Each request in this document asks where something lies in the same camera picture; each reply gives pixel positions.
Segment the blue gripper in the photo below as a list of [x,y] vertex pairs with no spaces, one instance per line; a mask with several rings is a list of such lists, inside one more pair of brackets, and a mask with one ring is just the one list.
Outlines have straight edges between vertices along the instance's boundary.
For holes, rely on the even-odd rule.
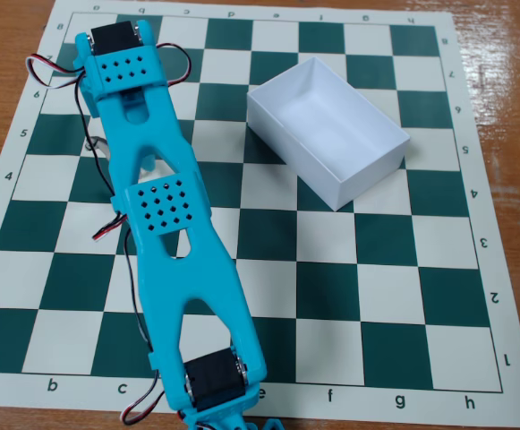
[[77,58],[73,65],[83,68],[83,76],[79,83],[81,95],[88,107],[95,107],[99,94],[99,74],[90,36],[85,32],[79,33],[75,38],[75,46]]

